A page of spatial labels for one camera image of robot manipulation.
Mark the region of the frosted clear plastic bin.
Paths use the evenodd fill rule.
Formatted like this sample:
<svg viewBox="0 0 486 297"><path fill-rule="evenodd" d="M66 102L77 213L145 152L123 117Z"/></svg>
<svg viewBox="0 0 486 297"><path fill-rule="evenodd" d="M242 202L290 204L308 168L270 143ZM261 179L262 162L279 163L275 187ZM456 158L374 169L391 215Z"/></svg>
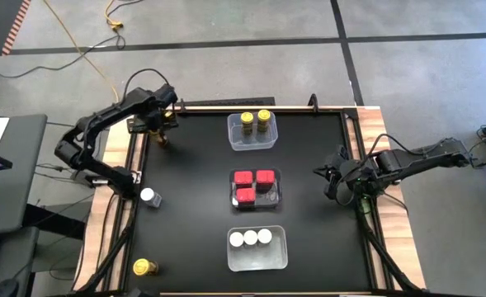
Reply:
<svg viewBox="0 0 486 297"><path fill-rule="evenodd" d="M279 137L274 113L271 112L271 120L267 132L260 133L257 130L257 113L259 111L245 112L253 113L254 117L252 133L250 135L244 135L242 133L240 120L242 113L233 113L228 116L228 137L232 149L234 151L249 151L272 148Z"/></svg>

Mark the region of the grey keyboard shelf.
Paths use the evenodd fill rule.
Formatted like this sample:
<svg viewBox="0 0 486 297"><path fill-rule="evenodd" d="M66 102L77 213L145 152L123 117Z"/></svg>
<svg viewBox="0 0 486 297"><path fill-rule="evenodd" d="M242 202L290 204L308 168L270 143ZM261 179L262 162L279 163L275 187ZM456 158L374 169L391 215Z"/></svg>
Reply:
<svg viewBox="0 0 486 297"><path fill-rule="evenodd" d="M33 262L39 230L35 227L19 229L0 235L0 282L14 278L19 283L17 297L28 297L33 284Z"/></svg>

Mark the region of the yellow-lid brown spice jar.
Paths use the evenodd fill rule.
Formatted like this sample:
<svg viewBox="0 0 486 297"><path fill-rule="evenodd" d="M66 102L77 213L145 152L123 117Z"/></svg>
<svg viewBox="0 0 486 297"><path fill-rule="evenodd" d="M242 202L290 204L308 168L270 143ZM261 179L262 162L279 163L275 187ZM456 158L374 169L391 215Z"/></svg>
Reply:
<svg viewBox="0 0 486 297"><path fill-rule="evenodd" d="M262 109L257 113L257 130L260 133L266 133L271 120L271 112L266 109Z"/></svg>
<svg viewBox="0 0 486 297"><path fill-rule="evenodd" d="M244 112L240 115L240 120L242 124L242 133L244 135L250 135L252 133L253 128L253 113L251 112Z"/></svg>
<svg viewBox="0 0 486 297"><path fill-rule="evenodd" d="M149 134L153 141L155 141L160 147L165 147L168 143L168 137L166 136L166 132L164 128L159 128L156 130L150 130Z"/></svg>
<svg viewBox="0 0 486 297"><path fill-rule="evenodd" d="M146 258L139 258L133 264L133 272L136 276L156 275L158 264Z"/></svg>

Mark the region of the grey desk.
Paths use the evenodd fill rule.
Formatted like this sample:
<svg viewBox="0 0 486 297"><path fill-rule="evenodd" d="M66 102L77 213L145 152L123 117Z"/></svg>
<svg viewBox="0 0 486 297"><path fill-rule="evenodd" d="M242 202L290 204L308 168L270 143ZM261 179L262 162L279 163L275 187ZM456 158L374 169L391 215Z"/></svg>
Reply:
<svg viewBox="0 0 486 297"><path fill-rule="evenodd" d="M12 163L0 171L0 233L22 226L47 120L44 114L13 116L0 138L0 157Z"/></svg>

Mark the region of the long black bar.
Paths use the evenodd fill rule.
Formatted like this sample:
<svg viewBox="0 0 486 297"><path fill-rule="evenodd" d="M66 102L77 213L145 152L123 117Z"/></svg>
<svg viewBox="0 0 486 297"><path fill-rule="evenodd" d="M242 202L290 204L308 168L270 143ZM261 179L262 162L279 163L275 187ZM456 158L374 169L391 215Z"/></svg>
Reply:
<svg viewBox="0 0 486 297"><path fill-rule="evenodd" d="M248 97L208 101L184 101L181 99L176 103L176 106L274 106L275 104L274 97Z"/></svg>

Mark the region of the glossy clear plastic bin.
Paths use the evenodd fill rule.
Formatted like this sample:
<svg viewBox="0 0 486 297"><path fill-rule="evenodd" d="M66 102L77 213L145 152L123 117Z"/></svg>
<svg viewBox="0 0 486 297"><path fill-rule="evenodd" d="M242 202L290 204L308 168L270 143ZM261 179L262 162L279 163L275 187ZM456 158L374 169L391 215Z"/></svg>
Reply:
<svg viewBox="0 0 486 297"><path fill-rule="evenodd" d="M274 186L267 192L260 192L256 189L256 171L257 170L274 170L276 174L276 182ZM239 189L234 184L234 173L236 171L252 171L253 172L253 188L256 192L256 202L253 206L241 207L236 201L236 190ZM252 168L252 169L235 169L229 175L229 202L236 210L256 210L265 208L275 208L282 200L281 189L281 173L275 168Z"/></svg>

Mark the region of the white plastic bin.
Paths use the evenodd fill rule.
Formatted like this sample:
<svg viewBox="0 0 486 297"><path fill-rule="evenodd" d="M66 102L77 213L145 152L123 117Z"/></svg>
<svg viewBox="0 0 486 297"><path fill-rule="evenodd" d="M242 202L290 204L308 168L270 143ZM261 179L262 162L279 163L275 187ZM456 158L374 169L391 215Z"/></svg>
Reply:
<svg viewBox="0 0 486 297"><path fill-rule="evenodd" d="M266 245L257 241L254 246L230 246L229 235L232 232L244 234L249 229L256 232L260 229L270 229L271 242ZM227 264L233 272L281 270L287 267L288 261L286 233L280 225L237 227L231 228L227 233Z"/></svg>

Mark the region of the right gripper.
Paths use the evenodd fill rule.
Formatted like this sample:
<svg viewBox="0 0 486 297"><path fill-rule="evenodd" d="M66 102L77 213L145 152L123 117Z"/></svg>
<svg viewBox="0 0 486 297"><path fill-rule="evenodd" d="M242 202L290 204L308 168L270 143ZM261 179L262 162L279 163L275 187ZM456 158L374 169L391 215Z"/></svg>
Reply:
<svg viewBox="0 0 486 297"><path fill-rule="evenodd" d="M377 194L377 167L371 161L336 158L331 166L316 167L313 173L319 176L331 175L331 182L324 187L329 200L336 196L375 196Z"/></svg>

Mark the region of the red-lid patterned spice tin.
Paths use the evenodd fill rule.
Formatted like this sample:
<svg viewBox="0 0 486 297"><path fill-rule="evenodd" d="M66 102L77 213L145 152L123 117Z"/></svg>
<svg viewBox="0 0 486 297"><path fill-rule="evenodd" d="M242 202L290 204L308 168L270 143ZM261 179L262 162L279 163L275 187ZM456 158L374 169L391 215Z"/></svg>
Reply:
<svg viewBox="0 0 486 297"><path fill-rule="evenodd" d="M253 206L256 202L256 192L251 187L239 188L236 190L236 201L238 206Z"/></svg>
<svg viewBox="0 0 486 297"><path fill-rule="evenodd" d="M234 173L234 184L237 188L251 187L253 184L253 172L236 171Z"/></svg>
<svg viewBox="0 0 486 297"><path fill-rule="evenodd" d="M269 191L276 182L274 170L257 170L256 171L256 189L260 192Z"/></svg>

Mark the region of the black computer mouse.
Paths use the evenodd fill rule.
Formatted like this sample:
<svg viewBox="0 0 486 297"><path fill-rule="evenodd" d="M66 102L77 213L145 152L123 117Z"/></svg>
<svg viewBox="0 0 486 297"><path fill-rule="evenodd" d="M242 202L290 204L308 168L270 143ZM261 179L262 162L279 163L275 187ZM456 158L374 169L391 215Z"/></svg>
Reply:
<svg viewBox="0 0 486 297"><path fill-rule="evenodd" d="M0 297L17 297L19 283L16 279L5 279L0 282Z"/></svg>

